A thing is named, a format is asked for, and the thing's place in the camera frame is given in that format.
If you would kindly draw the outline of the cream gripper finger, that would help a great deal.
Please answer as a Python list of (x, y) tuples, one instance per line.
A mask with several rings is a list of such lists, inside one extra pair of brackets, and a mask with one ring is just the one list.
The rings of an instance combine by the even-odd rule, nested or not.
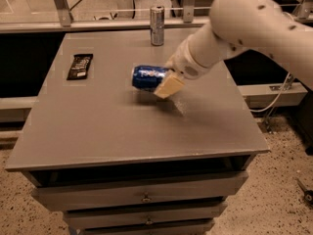
[(174, 71), (169, 71), (161, 83), (156, 87), (154, 94), (165, 99), (177, 93), (184, 86), (183, 78)]

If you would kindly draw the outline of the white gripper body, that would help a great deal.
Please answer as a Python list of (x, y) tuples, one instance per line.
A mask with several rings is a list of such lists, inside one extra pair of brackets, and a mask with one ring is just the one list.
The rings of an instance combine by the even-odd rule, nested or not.
[(185, 39), (168, 59), (165, 66), (176, 71), (186, 79), (198, 79), (209, 72), (209, 68), (200, 65), (189, 49), (189, 39)]

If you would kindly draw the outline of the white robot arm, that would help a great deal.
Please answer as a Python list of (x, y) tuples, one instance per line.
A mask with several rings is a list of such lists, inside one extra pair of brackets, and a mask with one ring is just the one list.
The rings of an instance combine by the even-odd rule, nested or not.
[(273, 0), (214, 0), (209, 22), (189, 35), (167, 61), (155, 94), (167, 98), (217, 63), (254, 50), (313, 89), (313, 28), (294, 21)]

